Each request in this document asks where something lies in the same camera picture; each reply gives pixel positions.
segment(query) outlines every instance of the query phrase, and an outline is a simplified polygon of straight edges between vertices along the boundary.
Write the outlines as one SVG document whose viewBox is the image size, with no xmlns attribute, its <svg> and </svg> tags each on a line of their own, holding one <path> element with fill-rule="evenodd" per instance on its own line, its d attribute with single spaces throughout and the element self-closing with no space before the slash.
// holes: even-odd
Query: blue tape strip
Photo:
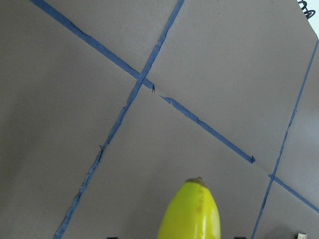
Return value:
<svg viewBox="0 0 319 239">
<path fill-rule="evenodd" d="M 101 147 L 101 151 L 99 152 L 99 154 L 97 155 L 96 159 L 95 159 L 95 162 L 94 164 L 91 166 L 88 174 L 86 175 L 83 183 L 82 183 L 82 186 L 79 190 L 79 193 L 75 196 L 75 198 L 73 199 L 73 203 L 72 203 L 72 206 L 68 209 L 66 215 L 65 215 L 65 218 L 61 224 L 61 226 L 57 229 L 57 231 L 55 232 L 54 234 L 54 237 L 53 239 L 61 239 L 63 237 L 63 234 L 72 218 L 72 215 L 75 211 L 75 209 L 77 208 L 78 204 L 79 204 L 79 201 L 83 195 L 83 193 L 85 192 L 87 186 L 88 186 L 88 183 L 91 179 L 91 177 L 93 176 L 95 170 L 97 169 L 97 167 L 99 166 L 100 162 L 101 162 L 101 159 L 102 159 L 102 156 L 103 156 L 103 153 L 105 152 L 106 150 L 106 147 L 111 143 L 111 140 L 113 139 L 114 135 L 116 134 L 117 130 L 119 129 L 119 127 L 121 126 L 121 123 L 123 121 L 123 118 L 127 112 L 127 110 L 129 109 L 130 105 L 132 104 L 133 100 L 135 99 L 135 97 L 137 96 L 138 92 L 139 92 L 139 89 L 140 87 L 142 86 L 142 83 L 143 81 L 145 80 L 145 77 L 147 76 L 147 74 L 149 73 L 151 67 L 152 67 L 152 64 L 154 63 L 159 51 L 160 51 L 160 48 L 162 46 L 162 44 L 164 43 L 165 41 L 165 38 L 166 38 L 166 35 L 167 35 L 167 32 L 169 30 L 169 28 L 172 26 L 182 4 L 183 4 L 184 0 L 179 0 L 177 2 L 177 4 L 175 5 L 174 9 L 173 9 L 173 12 L 171 13 L 160 37 L 159 37 L 159 40 L 158 40 L 158 43 L 154 46 L 153 48 L 153 51 L 152 53 L 150 54 L 141 74 L 139 75 L 138 77 L 138 80 L 134 86 L 134 88 L 132 89 L 130 95 L 129 95 L 129 98 L 127 100 L 127 104 L 125 107 L 122 108 L 121 112 L 120 112 L 120 115 L 118 116 L 115 124 L 113 125 L 109 135 L 108 135 L 108 138 L 107 140 L 105 141 L 104 145 Z"/>
<path fill-rule="evenodd" d="M 238 153 L 240 156 L 242 156 L 244 159 L 246 159 L 248 162 L 253 163 L 255 162 L 254 157 L 250 157 L 248 154 L 243 152 L 240 148 L 238 148 L 236 145 L 234 145 L 232 142 L 230 142 L 228 139 L 226 139 L 224 136 L 222 136 L 220 133 L 218 133 L 216 130 L 214 130 L 212 127 L 210 127 L 208 124 L 206 124 L 203 121 L 200 121 L 199 118 L 194 115 L 192 112 L 190 112 L 188 109 L 186 109 L 184 106 L 182 106 L 179 102 L 172 98 L 163 97 L 164 100 L 166 100 L 168 103 L 172 104 L 177 110 L 182 112 L 185 116 L 190 118 L 192 121 L 194 121 L 196 124 L 200 125 L 204 130 L 209 132 L 211 135 L 222 141 L 224 144 L 226 144 L 228 147 L 230 147 L 232 150 L 234 150 L 236 153 Z"/>
<path fill-rule="evenodd" d="M 139 77 L 139 72 L 133 69 L 129 66 L 125 61 L 123 61 L 120 57 L 115 55 L 112 51 L 110 51 L 108 48 L 103 46 L 100 42 L 95 40 L 92 36 L 89 36 L 88 34 L 84 33 L 82 30 L 80 30 L 77 26 L 75 26 L 69 19 L 67 19 L 65 16 L 63 16 L 61 13 L 59 13 L 56 9 L 54 9 L 52 6 L 47 4 L 44 0 L 30 0 L 32 3 L 34 3 L 36 6 L 38 6 L 40 9 L 45 11 L 48 15 L 53 17 L 55 20 L 60 22 L 62 25 L 64 25 L 66 28 L 68 28 L 70 31 L 72 31 L 75 35 L 80 37 L 82 40 L 84 40 L 86 43 L 91 45 L 94 49 L 99 51 L 101 54 L 106 56 L 109 60 L 114 62 L 116 65 L 121 67 L 123 70 L 125 70 L 127 73 L 129 73 L 131 76 L 133 76 L 135 79 Z M 143 81 L 143 84 L 148 87 L 149 89 L 154 88 L 154 84 L 149 81 L 148 79 L 145 79 Z"/>
<path fill-rule="evenodd" d="M 302 86 L 301 86 L 301 88 L 300 88 L 300 91 L 299 91 L 299 94 L 298 94 L 298 97 L 297 97 L 297 100 L 296 100 L 295 108 L 294 108 L 294 111 L 293 111 L 293 113 L 292 113 L 292 115 L 291 115 L 291 118 L 290 118 L 290 121 L 289 121 L 289 124 L 288 124 L 288 128 L 287 128 L 287 130 L 286 130 L 285 137 L 284 137 L 284 140 L 283 140 L 282 145 L 281 145 L 281 148 L 280 148 L 279 157 L 277 158 L 274 171 L 273 171 L 272 176 L 271 176 L 271 178 L 270 178 L 270 181 L 269 181 L 269 184 L 268 184 L 268 187 L 267 187 L 267 190 L 266 190 L 266 194 L 265 194 L 263 203 L 262 203 L 262 205 L 261 205 L 261 208 L 260 208 L 260 211 L 259 211 L 259 214 L 258 214 L 258 218 L 257 218 L 256 224 L 255 224 L 253 233 L 252 233 L 252 235 L 251 235 L 251 239 L 254 239 L 254 238 L 255 238 L 256 231 L 257 231 L 257 228 L 258 228 L 258 226 L 259 226 L 259 222 L 260 222 L 261 216 L 262 216 L 262 214 L 263 214 L 263 211 L 264 211 L 264 208 L 265 208 L 265 205 L 266 205 L 267 197 L 268 197 L 268 195 L 269 195 L 270 188 L 271 188 L 271 186 L 272 186 L 272 184 L 273 184 L 273 181 L 274 181 L 274 179 L 275 179 L 275 176 L 276 176 L 276 173 L 277 173 L 277 169 L 278 169 L 278 165 L 279 165 L 279 162 L 280 162 L 280 159 L 281 159 L 281 155 L 283 154 L 283 151 L 284 151 L 284 148 L 285 148 L 285 143 L 286 143 L 288 131 L 289 131 L 289 129 L 290 129 L 291 124 L 292 124 L 293 121 L 294 121 L 295 114 L 296 114 L 296 111 L 297 111 L 297 108 L 298 108 L 298 105 L 299 105 L 299 101 L 300 101 L 301 95 L 302 95 L 302 93 L 303 93 L 303 91 L 304 91 L 304 87 L 305 87 L 305 84 L 306 84 L 307 79 L 308 79 L 308 75 L 309 75 L 309 72 L 310 72 L 310 68 L 311 68 L 311 66 L 312 66 L 312 64 L 313 64 L 313 61 L 314 61 L 314 58 L 315 58 L 315 54 L 316 54 L 317 49 L 318 49 L 318 44 L 319 44 L 319 40 L 317 41 L 316 46 L 315 46 L 315 48 L 314 48 L 314 51 L 313 51 L 313 54 L 312 54 L 310 63 L 309 63 L 309 65 L 308 65 L 308 68 L 307 68 L 307 71 L 306 71 L 306 74 L 305 74 L 305 78 L 304 78 L 303 84 L 302 84 Z"/>
<path fill-rule="evenodd" d="M 303 201 L 305 204 L 307 204 L 309 207 L 311 207 L 312 209 L 314 209 L 317 213 L 319 213 L 319 208 L 317 208 L 314 204 L 312 204 L 311 202 L 309 202 L 307 199 L 305 199 L 303 196 L 301 196 L 299 193 L 297 193 L 294 189 L 292 189 L 291 187 L 289 187 L 287 184 L 283 183 L 283 181 L 281 181 L 279 178 L 274 177 L 274 181 L 276 183 L 278 183 L 279 185 L 283 186 L 288 192 L 290 192 L 291 194 L 293 194 L 296 198 L 300 199 L 301 201 Z"/>
</svg>

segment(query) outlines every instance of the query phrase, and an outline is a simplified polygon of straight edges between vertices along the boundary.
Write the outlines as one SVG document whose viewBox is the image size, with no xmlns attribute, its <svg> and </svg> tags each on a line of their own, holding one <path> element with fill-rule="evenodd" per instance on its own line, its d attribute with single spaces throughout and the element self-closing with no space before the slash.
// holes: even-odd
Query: gray surface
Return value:
<svg viewBox="0 0 319 239">
<path fill-rule="evenodd" d="M 48 2 L 138 71 L 175 4 Z M 0 22 L 0 238 L 52 238 L 136 80 L 29 1 L 1 3 Z M 222 238 L 249 238 L 316 41 L 294 0 L 186 0 L 148 75 L 156 92 L 141 88 L 64 238 L 156 238 L 168 202 L 197 176 Z M 277 175 L 317 207 L 318 64 Z M 318 222 L 274 182 L 256 238 L 314 239 Z"/>
</svg>

